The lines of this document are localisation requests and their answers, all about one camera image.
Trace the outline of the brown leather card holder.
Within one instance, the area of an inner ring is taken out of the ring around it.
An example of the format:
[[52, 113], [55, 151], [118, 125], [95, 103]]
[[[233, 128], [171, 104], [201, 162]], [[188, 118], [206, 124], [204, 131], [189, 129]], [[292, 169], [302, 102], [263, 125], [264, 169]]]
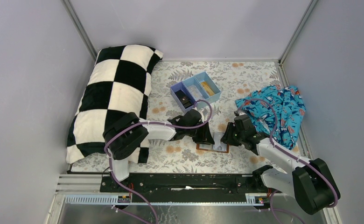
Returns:
[[217, 150], [214, 149], [214, 145], [207, 145], [207, 144], [197, 144], [196, 150], [202, 150], [202, 151], [210, 151], [210, 152], [218, 152], [218, 153], [225, 153], [227, 154], [229, 152], [229, 145], [225, 144], [224, 150]]

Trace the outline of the silver grey credit card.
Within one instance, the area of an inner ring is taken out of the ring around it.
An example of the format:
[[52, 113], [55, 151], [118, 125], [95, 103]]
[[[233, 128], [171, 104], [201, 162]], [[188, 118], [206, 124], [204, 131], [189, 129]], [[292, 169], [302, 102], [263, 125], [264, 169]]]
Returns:
[[195, 100], [204, 99], [202, 93], [195, 85], [190, 85], [187, 88]]

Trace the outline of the blue compartment organizer box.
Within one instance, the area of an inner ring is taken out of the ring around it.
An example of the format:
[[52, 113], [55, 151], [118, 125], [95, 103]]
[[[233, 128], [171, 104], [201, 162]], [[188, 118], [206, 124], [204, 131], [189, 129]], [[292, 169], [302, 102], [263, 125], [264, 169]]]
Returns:
[[183, 113], [186, 113], [194, 106], [202, 109], [206, 103], [214, 103], [220, 99], [220, 88], [215, 84], [207, 72], [201, 72], [192, 77], [186, 78], [170, 87], [171, 96], [176, 101]]

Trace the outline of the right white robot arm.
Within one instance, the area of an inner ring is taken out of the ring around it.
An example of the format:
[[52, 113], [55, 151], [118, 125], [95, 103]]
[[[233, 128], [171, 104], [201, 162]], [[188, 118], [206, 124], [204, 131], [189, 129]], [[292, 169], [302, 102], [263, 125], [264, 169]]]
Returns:
[[334, 206], [341, 197], [324, 160], [292, 154], [268, 134], [257, 132], [247, 115], [237, 116], [228, 123], [221, 142], [244, 146], [275, 164], [276, 167], [265, 165], [252, 172], [255, 187], [278, 190], [293, 197], [307, 214]]

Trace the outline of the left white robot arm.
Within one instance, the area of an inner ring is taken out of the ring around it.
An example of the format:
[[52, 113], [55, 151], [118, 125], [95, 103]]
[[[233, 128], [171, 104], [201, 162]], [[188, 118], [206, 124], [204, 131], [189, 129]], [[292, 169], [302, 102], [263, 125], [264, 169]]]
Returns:
[[164, 122], [140, 119], [134, 112], [127, 113], [103, 133], [112, 177], [117, 181], [129, 177], [127, 158], [146, 140], [176, 141], [189, 136], [196, 144], [215, 144], [208, 122], [196, 109]]

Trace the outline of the black item in box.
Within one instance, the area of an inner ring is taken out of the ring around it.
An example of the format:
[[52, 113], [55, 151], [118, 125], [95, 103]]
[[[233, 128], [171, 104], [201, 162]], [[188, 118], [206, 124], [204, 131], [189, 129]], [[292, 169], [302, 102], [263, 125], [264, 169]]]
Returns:
[[175, 95], [177, 96], [177, 98], [180, 101], [183, 108], [186, 109], [186, 108], [193, 106], [193, 103], [190, 100], [190, 98], [182, 90], [176, 91]]

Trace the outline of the blue patterned cloth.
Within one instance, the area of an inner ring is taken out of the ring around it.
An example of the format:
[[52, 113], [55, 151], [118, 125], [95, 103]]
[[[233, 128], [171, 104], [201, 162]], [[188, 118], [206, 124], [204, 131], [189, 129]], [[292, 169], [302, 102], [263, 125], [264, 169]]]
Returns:
[[270, 134], [275, 128], [274, 140], [289, 150], [295, 148], [306, 112], [296, 86], [270, 85], [235, 100], [235, 104], [250, 117], [257, 132]]

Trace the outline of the floral table mat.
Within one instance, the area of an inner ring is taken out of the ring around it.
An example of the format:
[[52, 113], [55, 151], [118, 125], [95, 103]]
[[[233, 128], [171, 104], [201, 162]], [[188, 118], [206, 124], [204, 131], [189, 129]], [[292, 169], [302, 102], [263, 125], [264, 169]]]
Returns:
[[[195, 74], [207, 72], [221, 90], [212, 104], [212, 133], [222, 133], [234, 119], [235, 100], [269, 85], [282, 85], [276, 62], [159, 62], [152, 73], [152, 90], [147, 118], [166, 120], [182, 114], [170, 94], [170, 87]], [[179, 141], [151, 140], [146, 163], [131, 163], [136, 173], [243, 173], [268, 164], [244, 147], [231, 147], [228, 153], [197, 150], [190, 137]]]

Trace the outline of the black white checkered pillow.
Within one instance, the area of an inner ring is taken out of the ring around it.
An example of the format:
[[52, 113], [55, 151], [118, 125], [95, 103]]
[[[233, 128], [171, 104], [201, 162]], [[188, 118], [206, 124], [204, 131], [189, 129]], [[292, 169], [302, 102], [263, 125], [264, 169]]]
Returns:
[[146, 119], [151, 75], [163, 53], [145, 45], [108, 47], [99, 51], [89, 82], [71, 122], [66, 162], [103, 153], [103, 133], [125, 114]]

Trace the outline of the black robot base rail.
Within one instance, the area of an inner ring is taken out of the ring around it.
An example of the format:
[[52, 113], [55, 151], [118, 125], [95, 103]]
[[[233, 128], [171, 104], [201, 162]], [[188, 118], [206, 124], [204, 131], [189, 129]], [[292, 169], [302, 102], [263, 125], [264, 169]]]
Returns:
[[132, 173], [123, 185], [150, 203], [257, 204], [267, 203], [274, 189], [251, 174]]

